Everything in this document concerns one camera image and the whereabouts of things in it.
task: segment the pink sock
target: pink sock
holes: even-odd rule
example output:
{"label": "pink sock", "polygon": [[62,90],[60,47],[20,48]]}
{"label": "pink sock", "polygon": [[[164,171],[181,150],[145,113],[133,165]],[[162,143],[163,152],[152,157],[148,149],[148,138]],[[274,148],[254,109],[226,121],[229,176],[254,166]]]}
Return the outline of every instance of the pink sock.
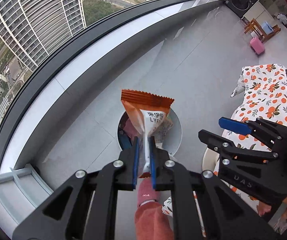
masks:
{"label": "pink sock", "polygon": [[144,178],[138,188],[137,207],[139,207],[142,202],[147,200],[153,199],[158,201],[159,196],[160,193],[152,188],[151,178]]}

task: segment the pink suitcase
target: pink suitcase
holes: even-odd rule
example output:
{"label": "pink suitcase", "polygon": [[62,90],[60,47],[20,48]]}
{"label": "pink suitcase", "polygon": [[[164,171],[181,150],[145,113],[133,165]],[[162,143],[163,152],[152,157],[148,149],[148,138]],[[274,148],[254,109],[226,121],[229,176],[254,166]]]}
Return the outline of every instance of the pink suitcase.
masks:
{"label": "pink suitcase", "polygon": [[264,52],[264,46],[261,43],[261,41],[258,39],[258,37],[254,37],[251,41],[250,41],[250,46],[254,49],[254,51],[256,52],[257,55],[260,55],[261,53]]}

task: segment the wooden chair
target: wooden chair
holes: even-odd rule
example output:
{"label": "wooden chair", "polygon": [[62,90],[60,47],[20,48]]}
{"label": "wooden chair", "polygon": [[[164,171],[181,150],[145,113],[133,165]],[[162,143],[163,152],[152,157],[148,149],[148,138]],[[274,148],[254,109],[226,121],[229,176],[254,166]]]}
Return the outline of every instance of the wooden chair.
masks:
{"label": "wooden chair", "polygon": [[245,33],[248,31],[255,32],[262,43],[265,43],[271,37],[276,35],[281,29],[278,25],[272,27],[273,32],[270,34],[266,34],[265,31],[261,28],[260,24],[256,21],[256,19],[252,19],[246,26],[245,26]]}

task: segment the red pants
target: red pants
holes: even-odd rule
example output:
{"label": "red pants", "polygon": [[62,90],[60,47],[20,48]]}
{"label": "red pants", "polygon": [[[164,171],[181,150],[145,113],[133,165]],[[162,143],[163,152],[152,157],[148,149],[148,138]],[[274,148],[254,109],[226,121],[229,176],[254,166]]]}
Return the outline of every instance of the red pants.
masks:
{"label": "red pants", "polygon": [[173,239],[173,231],[161,207],[158,202],[148,202],[137,209],[135,214],[137,240]]}

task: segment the silver bolt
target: silver bolt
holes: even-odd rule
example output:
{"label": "silver bolt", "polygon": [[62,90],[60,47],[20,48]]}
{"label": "silver bolt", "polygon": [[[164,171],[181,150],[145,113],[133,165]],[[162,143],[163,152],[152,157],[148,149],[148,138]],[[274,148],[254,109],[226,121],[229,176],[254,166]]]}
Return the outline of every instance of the silver bolt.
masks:
{"label": "silver bolt", "polygon": [[165,161],[165,165],[166,167],[171,168],[174,166],[174,161],[172,160]]}
{"label": "silver bolt", "polygon": [[86,175],[86,172],[85,171],[83,171],[83,170],[80,170],[80,171],[77,171],[76,173],[75,173],[75,175],[76,175],[76,177],[77,178],[83,178],[83,177],[85,177],[85,175]]}
{"label": "silver bolt", "polygon": [[210,178],[213,176],[213,173],[212,173],[212,171],[206,170],[206,171],[203,171],[203,172],[202,172],[202,175],[203,175],[205,178],[210,179]]}
{"label": "silver bolt", "polygon": [[119,167],[122,167],[122,165],[123,165],[123,161],[121,160],[114,161],[114,167],[119,168]]}
{"label": "silver bolt", "polygon": [[222,160],[223,165],[228,165],[230,161],[228,159],[223,159]]}

